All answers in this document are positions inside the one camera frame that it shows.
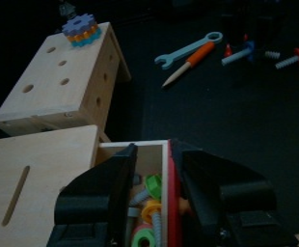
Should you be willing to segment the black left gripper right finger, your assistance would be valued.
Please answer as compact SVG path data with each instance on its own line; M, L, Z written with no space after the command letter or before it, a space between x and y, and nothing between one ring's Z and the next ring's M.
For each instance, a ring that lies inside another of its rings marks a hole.
M170 140L170 156L194 217L198 247L297 247L273 186L244 165Z

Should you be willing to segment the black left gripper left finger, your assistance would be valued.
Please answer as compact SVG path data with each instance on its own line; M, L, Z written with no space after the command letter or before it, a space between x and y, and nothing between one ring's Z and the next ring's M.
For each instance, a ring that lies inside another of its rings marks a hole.
M125 247L136 153L129 144L61 189L46 247Z

